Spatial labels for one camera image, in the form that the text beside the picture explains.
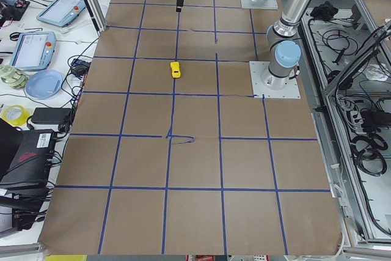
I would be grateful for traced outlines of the yellow beetle toy car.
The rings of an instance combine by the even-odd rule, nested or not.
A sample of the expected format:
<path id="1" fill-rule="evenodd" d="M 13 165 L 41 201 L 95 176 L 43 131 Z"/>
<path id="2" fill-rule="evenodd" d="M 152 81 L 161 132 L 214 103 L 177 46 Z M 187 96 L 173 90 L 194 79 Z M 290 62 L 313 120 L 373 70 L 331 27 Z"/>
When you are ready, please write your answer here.
<path id="1" fill-rule="evenodd" d="M 170 63 L 171 76 L 174 79 L 181 77 L 180 63 L 178 61 L 173 61 Z"/>

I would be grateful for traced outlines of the yellow tape roll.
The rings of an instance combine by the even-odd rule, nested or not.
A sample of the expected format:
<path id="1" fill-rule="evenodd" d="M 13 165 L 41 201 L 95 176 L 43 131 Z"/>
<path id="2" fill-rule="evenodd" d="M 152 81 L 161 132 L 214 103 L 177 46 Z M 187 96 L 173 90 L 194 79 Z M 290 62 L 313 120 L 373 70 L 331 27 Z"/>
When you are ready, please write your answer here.
<path id="1" fill-rule="evenodd" d="M 1 113 L 1 118 L 15 127 L 22 126 L 29 117 L 29 111 L 21 105 L 6 106 Z"/>

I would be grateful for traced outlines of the light blue plate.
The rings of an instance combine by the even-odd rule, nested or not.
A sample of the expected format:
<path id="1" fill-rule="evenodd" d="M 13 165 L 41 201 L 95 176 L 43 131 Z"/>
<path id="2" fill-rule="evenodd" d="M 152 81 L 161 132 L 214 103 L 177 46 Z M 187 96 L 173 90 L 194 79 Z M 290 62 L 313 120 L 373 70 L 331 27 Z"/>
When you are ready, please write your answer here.
<path id="1" fill-rule="evenodd" d="M 63 76 L 56 70 L 42 70 L 32 75 L 26 85 L 25 93 L 32 98 L 47 99 L 60 91 Z"/>

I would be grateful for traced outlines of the brown paper table mat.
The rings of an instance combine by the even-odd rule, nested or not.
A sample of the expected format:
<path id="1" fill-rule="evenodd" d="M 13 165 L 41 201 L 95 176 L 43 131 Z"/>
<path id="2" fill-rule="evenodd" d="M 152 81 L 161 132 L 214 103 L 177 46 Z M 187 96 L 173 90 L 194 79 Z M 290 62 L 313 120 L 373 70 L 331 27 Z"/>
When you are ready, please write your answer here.
<path id="1" fill-rule="evenodd" d="M 255 98 L 280 11 L 111 0 L 40 242 L 49 254 L 328 255 L 342 233 L 312 115 Z M 181 77 L 170 63 L 180 63 Z"/>

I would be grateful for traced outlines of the lower teach pendant tablet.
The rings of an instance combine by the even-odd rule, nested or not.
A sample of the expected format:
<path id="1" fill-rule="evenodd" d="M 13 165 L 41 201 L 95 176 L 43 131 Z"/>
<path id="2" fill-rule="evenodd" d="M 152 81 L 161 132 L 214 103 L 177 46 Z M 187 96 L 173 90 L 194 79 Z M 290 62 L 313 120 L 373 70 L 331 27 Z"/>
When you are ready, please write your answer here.
<path id="1" fill-rule="evenodd" d="M 11 66 L 27 72 L 46 69 L 51 62 L 56 41 L 54 32 L 21 33 L 12 54 Z"/>

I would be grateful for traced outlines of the green tape rolls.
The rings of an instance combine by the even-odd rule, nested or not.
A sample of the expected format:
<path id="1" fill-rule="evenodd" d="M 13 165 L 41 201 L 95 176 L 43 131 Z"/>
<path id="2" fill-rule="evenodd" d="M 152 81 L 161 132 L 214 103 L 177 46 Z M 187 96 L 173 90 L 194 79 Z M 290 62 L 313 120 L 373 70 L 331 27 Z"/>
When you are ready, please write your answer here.
<path id="1" fill-rule="evenodd" d="M 25 72 L 10 65 L 1 64 L 0 68 L 2 82 L 16 90 L 25 88 L 29 79 L 29 76 Z"/>

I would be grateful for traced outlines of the upper teach pendant tablet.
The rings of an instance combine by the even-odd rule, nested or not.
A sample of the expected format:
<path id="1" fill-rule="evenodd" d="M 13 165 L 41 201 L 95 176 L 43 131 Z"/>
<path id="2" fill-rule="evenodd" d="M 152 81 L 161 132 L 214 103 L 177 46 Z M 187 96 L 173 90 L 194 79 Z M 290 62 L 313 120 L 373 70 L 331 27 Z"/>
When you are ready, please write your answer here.
<path id="1" fill-rule="evenodd" d="M 54 0 L 36 19 L 57 27 L 66 27 L 86 8 L 84 0 Z"/>

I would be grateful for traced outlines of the black computer box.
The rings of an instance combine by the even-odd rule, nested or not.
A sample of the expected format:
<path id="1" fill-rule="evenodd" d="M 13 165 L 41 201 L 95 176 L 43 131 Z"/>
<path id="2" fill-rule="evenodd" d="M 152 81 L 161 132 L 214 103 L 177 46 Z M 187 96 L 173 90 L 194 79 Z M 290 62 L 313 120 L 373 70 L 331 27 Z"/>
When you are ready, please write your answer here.
<path id="1" fill-rule="evenodd" d="M 52 129 L 17 130 L 1 120 L 1 188 L 38 188 L 46 185 L 49 159 L 54 155 Z"/>

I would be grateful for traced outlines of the black power adapter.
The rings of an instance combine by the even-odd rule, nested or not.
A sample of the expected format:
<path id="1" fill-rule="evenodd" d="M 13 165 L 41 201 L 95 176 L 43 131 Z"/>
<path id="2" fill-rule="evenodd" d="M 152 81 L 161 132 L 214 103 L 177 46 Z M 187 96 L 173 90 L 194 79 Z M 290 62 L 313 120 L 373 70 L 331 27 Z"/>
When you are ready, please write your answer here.
<path id="1" fill-rule="evenodd" d="M 70 118 L 70 108 L 36 108 L 31 117 L 34 124 L 62 124 Z"/>

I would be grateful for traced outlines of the teach pendant tablet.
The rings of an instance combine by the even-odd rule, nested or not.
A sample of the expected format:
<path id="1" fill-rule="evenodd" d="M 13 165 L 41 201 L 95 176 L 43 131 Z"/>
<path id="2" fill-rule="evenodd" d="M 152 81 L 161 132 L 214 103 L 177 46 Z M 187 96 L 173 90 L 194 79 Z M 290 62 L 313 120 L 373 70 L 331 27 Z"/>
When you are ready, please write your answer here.
<path id="1" fill-rule="evenodd" d="M 12 54 L 11 66 L 27 72 L 46 69 L 51 62 L 56 41 L 54 32 L 21 33 Z"/>
<path id="2" fill-rule="evenodd" d="M 36 19 L 57 27 L 66 27 L 86 8 L 84 0 L 54 0 Z"/>

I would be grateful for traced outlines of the black cloth bundle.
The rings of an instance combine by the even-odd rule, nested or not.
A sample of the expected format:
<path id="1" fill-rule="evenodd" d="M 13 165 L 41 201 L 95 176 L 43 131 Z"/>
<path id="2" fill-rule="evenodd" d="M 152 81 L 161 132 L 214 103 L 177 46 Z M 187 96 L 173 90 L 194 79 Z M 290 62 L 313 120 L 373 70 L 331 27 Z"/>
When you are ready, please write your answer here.
<path id="1" fill-rule="evenodd" d="M 334 19 L 334 16 L 338 13 L 338 8 L 334 7 L 329 1 L 314 7 L 310 13 L 312 18 L 329 21 Z"/>

